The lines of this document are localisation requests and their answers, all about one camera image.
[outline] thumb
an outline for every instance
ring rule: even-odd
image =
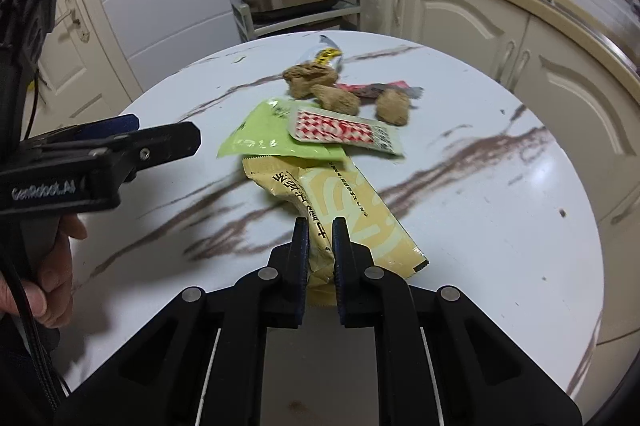
[[[22,281],[24,292],[31,307],[31,313],[34,318],[44,316],[47,311],[47,297],[40,287],[30,281]],[[14,297],[9,290],[9,286],[0,277],[0,311],[8,312],[15,316],[18,315],[18,307],[15,305]]]

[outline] red and white checkered packet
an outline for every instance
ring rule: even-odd
[[[303,103],[294,103],[289,133],[302,142],[331,142],[362,146],[402,155],[398,130],[380,121],[345,116]]]

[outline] checkered pattern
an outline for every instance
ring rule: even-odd
[[[298,111],[296,138],[318,142],[341,142],[344,144],[373,144],[371,126],[335,117],[320,116],[305,110]]]

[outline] door frame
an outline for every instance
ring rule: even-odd
[[[100,41],[104,53],[120,80],[120,83],[131,101],[137,99],[142,95],[143,90],[133,74],[124,53],[120,49],[118,40],[107,18],[107,13],[104,11],[102,0],[82,0],[82,2],[91,20],[94,35]]]

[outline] metal screw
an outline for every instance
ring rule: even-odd
[[[455,287],[445,287],[440,291],[440,296],[447,301],[458,301],[460,299],[460,291]]]
[[[278,276],[278,270],[273,267],[263,267],[258,271],[258,278],[261,280],[273,280]]]
[[[182,291],[182,299],[188,303],[198,301],[200,296],[202,296],[202,291],[197,287],[189,287]]]
[[[381,267],[378,267],[378,266],[367,267],[364,270],[364,276],[366,276],[370,280],[379,280],[384,275],[385,275],[385,272],[382,270]]]
[[[90,157],[96,157],[98,155],[104,155],[109,151],[109,148],[94,148],[89,152]]]

